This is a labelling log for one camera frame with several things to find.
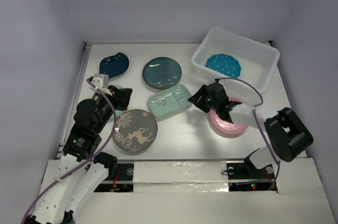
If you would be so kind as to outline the white plastic bin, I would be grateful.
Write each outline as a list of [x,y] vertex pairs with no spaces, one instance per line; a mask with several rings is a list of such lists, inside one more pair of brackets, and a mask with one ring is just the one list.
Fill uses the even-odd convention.
[[225,75],[205,67],[210,56],[220,53],[237,59],[241,65],[241,75],[238,79],[251,84],[260,93],[265,92],[269,86],[280,57],[279,51],[267,44],[220,27],[212,27],[191,57],[195,73],[207,81],[224,77]]

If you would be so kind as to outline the aluminium side rail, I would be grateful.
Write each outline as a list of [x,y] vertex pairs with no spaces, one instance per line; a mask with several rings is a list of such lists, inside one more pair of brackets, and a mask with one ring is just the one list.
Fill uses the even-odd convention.
[[58,160],[61,158],[61,152],[63,150],[63,147],[66,143],[66,140],[68,138],[69,131],[71,130],[72,123],[73,123],[73,115],[74,115],[74,110],[76,108],[78,99],[79,99],[79,91],[82,86],[83,78],[85,75],[85,70],[86,70],[86,65],[88,63],[88,56],[90,54],[90,49],[91,49],[91,44],[88,41],[84,42],[84,49],[83,49],[83,54],[81,57],[81,63],[80,63],[80,68],[79,72],[75,78],[74,82],[74,88],[72,92],[72,98],[69,102],[69,109],[65,118],[65,124],[63,128],[63,132],[61,135],[61,139],[58,143],[58,148],[56,151],[56,154],[54,156],[54,160]]

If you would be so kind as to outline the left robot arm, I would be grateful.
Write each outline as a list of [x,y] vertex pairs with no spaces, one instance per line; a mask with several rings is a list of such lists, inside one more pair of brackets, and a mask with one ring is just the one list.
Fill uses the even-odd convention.
[[117,158],[104,152],[109,141],[123,150],[140,152],[156,137],[156,125],[122,133],[132,123],[140,124],[151,116],[142,110],[135,116],[127,110],[131,88],[88,82],[95,94],[77,105],[54,181],[30,205],[22,223],[75,223],[97,186],[118,176]]

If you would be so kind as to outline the dark teal round plate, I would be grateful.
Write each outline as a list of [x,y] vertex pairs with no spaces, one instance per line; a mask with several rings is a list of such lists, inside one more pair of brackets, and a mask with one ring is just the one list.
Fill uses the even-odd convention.
[[182,68],[174,59],[157,57],[145,64],[143,80],[155,89],[168,89],[178,84],[182,77]]

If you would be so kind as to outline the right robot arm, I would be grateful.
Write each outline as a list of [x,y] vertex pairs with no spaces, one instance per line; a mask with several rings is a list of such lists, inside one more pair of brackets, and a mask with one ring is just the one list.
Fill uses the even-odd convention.
[[224,122],[244,124],[261,132],[265,148],[251,152],[241,164],[226,169],[231,175],[250,179],[271,164],[292,161],[314,141],[292,109],[284,108],[260,115],[255,107],[231,101],[219,81],[203,85],[189,97],[172,88],[168,95],[161,94],[159,98],[151,98],[151,101],[160,108],[183,101],[179,113],[184,119],[157,121],[154,115],[144,110],[126,111],[114,120],[110,131],[110,139],[121,150],[133,154],[152,151],[156,160],[227,158],[230,149],[222,148],[205,128],[207,114],[215,112]]

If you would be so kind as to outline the blue scalloped dotted plate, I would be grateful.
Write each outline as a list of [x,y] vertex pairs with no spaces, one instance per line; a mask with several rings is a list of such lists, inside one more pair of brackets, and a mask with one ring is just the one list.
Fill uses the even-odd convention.
[[205,67],[232,78],[239,78],[241,75],[239,61],[224,53],[210,56],[205,63]]

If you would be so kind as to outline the mint rectangular divided plate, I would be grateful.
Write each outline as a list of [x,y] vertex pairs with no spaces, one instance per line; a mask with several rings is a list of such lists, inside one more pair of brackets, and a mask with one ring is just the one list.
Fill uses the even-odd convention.
[[147,103],[155,118],[164,118],[190,107],[190,97],[187,87],[177,85],[152,95]]

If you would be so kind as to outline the pink round plate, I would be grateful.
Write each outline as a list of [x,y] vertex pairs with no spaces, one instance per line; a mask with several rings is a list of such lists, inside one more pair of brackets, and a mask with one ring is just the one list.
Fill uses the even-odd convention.
[[248,126],[244,124],[232,124],[219,118],[214,110],[208,112],[211,128],[223,137],[238,137],[242,135]]

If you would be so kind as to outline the grey reindeer round plate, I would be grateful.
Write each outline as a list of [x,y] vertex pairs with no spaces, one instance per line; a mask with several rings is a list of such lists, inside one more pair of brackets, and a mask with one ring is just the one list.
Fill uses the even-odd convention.
[[117,117],[113,140],[120,149],[138,153],[152,145],[157,132],[158,124],[151,113],[132,109]]

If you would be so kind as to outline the dark blue leaf-shaped plate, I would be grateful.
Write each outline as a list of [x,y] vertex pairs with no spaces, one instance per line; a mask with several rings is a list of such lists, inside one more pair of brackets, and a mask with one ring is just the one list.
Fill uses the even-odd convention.
[[100,61],[99,73],[108,75],[109,79],[120,76],[129,68],[129,58],[124,53],[105,57]]

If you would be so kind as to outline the mint green flower plate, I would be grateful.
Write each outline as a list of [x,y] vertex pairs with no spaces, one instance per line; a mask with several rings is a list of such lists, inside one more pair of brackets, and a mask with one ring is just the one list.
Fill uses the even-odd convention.
[[133,90],[118,85],[110,85],[108,89],[112,93],[112,96],[108,96],[108,98],[115,109],[116,117],[119,117],[128,109]]

